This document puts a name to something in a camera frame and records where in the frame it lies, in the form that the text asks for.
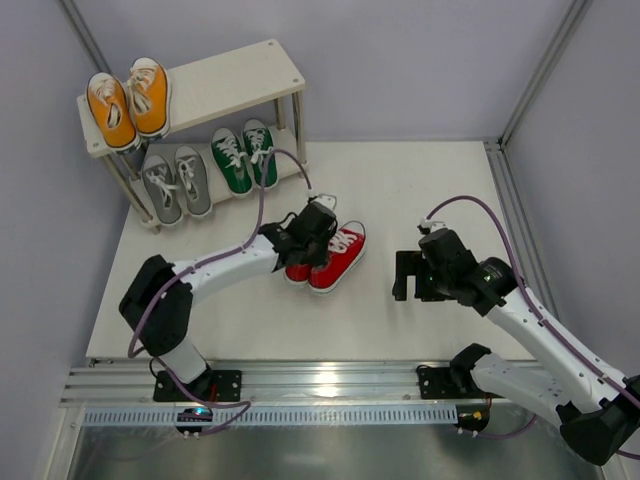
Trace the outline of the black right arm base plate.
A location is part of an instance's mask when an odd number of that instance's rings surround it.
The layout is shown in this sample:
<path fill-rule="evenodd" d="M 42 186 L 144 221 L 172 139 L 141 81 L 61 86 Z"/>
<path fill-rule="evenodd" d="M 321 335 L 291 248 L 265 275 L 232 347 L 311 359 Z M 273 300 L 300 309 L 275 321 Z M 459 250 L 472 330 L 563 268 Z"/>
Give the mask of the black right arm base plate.
<path fill-rule="evenodd" d="M 454 382 L 451 369 L 419 365 L 416 368 L 418 388 L 422 400 L 460 399 L 461 388 Z"/>

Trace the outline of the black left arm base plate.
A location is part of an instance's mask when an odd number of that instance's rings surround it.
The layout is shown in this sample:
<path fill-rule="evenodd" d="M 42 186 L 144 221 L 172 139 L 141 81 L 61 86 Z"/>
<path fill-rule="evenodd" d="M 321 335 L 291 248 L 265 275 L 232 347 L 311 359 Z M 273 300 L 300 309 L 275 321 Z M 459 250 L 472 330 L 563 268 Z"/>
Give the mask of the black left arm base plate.
<path fill-rule="evenodd" d="M 207 370 L 184 388 L 195 398 L 207 402 L 238 402 L 241 396 L 240 370 Z M 167 371 L 157 373 L 153 400 L 159 403 L 187 402 L 189 397 Z"/>

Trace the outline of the green canvas sneaker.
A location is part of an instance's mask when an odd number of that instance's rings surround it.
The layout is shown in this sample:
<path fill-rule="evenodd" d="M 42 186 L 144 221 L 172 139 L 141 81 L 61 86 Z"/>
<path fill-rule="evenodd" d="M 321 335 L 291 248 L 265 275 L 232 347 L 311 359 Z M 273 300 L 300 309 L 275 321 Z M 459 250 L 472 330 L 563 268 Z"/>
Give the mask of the green canvas sneaker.
<path fill-rule="evenodd" d="M 245 158 L 247 156 L 237 135 L 229 128 L 217 129 L 212 137 L 211 150 L 230 192 L 234 196 L 245 196 L 253 188 Z"/>
<path fill-rule="evenodd" d="M 249 119 L 242 130 L 242 138 L 258 186 L 270 189 L 278 182 L 278 172 L 274 160 L 265 162 L 274 149 L 274 141 L 269 128 L 259 119 Z"/>

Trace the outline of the red canvas sneaker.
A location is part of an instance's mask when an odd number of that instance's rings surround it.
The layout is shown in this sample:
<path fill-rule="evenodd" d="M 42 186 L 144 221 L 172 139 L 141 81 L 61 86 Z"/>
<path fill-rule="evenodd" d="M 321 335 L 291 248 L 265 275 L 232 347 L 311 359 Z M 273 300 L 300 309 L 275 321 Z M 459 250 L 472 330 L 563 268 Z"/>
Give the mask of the red canvas sneaker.
<path fill-rule="evenodd" d="M 294 286 L 304 286 L 308 283 L 311 276 L 312 266 L 310 265 L 292 265 L 284 270 L 285 279 Z"/>
<path fill-rule="evenodd" d="M 318 294 L 333 291 L 364 255 L 366 239 L 366 228 L 360 221 L 351 220 L 339 227 L 329 241 L 328 262 L 311 269 L 311 290 Z"/>

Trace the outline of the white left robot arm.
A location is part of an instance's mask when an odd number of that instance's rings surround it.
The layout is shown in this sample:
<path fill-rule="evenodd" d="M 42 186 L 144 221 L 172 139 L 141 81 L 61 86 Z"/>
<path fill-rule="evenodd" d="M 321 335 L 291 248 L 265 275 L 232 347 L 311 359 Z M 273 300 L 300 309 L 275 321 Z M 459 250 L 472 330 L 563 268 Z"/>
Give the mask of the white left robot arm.
<path fill-rule="evenodd" d="M 118 310 L 134 332 L 133 343 L 171 371 L 172 383 L 185 398 L 209 397 L 215 380 L 187 336 L 192 307 L 252 277 L 325 263 L 337 230 L 335 204 L 334 197 L 317 195 L 288 223 L 261 226 L 245 246 L 182 262 L 155 255 L 143 263 Z"/>

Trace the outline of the grey canvas sneaker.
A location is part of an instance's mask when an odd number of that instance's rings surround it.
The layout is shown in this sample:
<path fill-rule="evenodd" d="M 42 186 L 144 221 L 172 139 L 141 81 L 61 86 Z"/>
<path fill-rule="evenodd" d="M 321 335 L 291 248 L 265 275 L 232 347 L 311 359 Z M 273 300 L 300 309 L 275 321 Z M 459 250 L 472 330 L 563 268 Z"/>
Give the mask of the grey canvas sneaker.
<path fill-rule="evenodd" d="M 206 217 L 212 210 L 212 202 L 203 158 L 193 147 L 184 145 L 176 150 L 174 163 L 189 214 L 195 218 Z"/>
<path fill-rule="evenodd" d="M 183 214 L 177 200 L 175 175 L 168 162 L 160 155 L 146 157 L 141 177 L 159 223 L 163 226 L 177 224 Z"/>

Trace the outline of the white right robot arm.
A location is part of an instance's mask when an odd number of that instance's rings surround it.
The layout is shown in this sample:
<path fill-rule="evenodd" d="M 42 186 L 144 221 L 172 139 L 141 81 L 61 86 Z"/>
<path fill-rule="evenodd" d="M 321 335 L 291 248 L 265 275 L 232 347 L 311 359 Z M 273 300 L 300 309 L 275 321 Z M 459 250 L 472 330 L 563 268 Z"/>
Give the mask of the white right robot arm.
<path fill-rule="evenodd" d="M 392 295 L 455 301 L 488 319 L 540 364 L 532 372 L 473 343 L 449 362 L 445 388 L 462 395 L 493 394 L 556 427 L 583 460 L 605 465 L 639 428 L 639 379 L 599 359 L 535 299 L 505 261 L 477 260 L 457 233 L 426 230 L 416 250 L 395 254 Z"/>

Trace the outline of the orange canvas sneaker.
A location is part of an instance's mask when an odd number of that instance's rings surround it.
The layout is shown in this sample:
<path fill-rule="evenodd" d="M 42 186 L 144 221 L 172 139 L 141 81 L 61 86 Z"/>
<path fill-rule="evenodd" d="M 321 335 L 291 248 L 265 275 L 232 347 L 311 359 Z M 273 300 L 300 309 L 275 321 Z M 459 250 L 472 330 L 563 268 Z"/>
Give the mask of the orange canvas sneaker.
<path fill-rule="evenodd" d="M 136 59 L 127 89 L 136 129 L 145 140 L 165 137 L 170 130 L 171 84 L 165 68 L 149 57 Z"/>
<path fill-rule="evenodd" d="M 89 111 L 107 147 L 117 153 L 137 150 L 141 140 L 129 112 L 121 82 L 105 72 L 94 74 L 86 88 Z"/>

